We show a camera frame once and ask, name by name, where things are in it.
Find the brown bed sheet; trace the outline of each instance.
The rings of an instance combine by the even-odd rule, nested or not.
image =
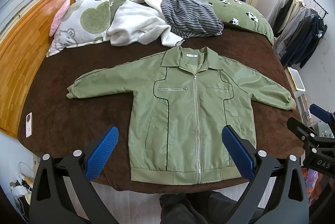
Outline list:
[[[219,55],[258,70],[291,91],[284,70],[263,35],[225,27],[222,36],[187,39],[182,46],[193,49],[208,46]],[[18,131],[19,141],[38,156],[49,153],[54,158],[63,157],[76,149],[83,149],[91,140],[101,137],[111,125],[115,125],[119,129],[118,144],[95,182],[110,185],[118,191],[141,193],[191,193],[245,182],[242,178],[196,185],[133,182],[130,180],[128,152],[133,95],[124,93],[80,100],[66,97],[66,88],[84,73],[166,50],[168,48],[160,44],[160,39],[148,45],[133,43],[125,47],[113,47],[106,42],[65,49],[45,58],[25,101]],[[298,108],[284,111],[258,102],[253,102],[252,107],[258,149],[281,158],[303,153],[302,142],[286,128],[288,118],[293,116],[300,119]],[[32,136],[26,138],[25,119],[30,112],[33,117]]]

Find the pink pillow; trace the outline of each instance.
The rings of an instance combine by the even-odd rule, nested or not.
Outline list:
[[[52,21],[52,24],[51,24],[50,33],[49,33],[50,37],[52,37],[55,34],[57,28],[59,27],[69,7],[70,7],[70,0],[66,0],[64,4],[62,5],[62,7],[59,9],[59,11],[57,11],[54,17],[54,20]]]

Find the black pants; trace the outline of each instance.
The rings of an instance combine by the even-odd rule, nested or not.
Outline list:
[[[236,201],[215,191],[164,194],[160,197],[160,224],[222,224],[235,204]],[[262,213],[263,209],[256,209],[249,223],[255,222]]]

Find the blue gripper pad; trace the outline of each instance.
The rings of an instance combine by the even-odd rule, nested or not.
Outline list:
[[[331,120],[332,115],[315,104],[312,104],[309,107],[309,111],[311,112],[311,114],[315,115],[317,118],[319,118],[320,120],[324,121],[327,124],[330,124],[332,121]]]
[[[222,129],[222,142],[231,155],[242,178],[251,182],[255,178],[255,163],[235,134],[232,128],[225,126]]]
[[[111,127],[86,161],[85,177],[87,180],[93,180],[100,175],[118,139],[118,128]]]

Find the screw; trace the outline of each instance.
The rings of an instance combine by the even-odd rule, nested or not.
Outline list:
[[[290,155],[290,160],[295,162],[296,161],[296,156]]]
[[[266,157],[267,153],[264,150],[260,150],[258,152],[258,155],[261,156],[261,157]]]
[[[49,160],[49,158],[50,158],[49,154],[44,154],[43,157],[42,157],[42,159],[45,160],[45,161]]]
[[[80,149],[77,149],[73,152],[74,157],[79,157],[80,155],[81,155],[81,150]]]

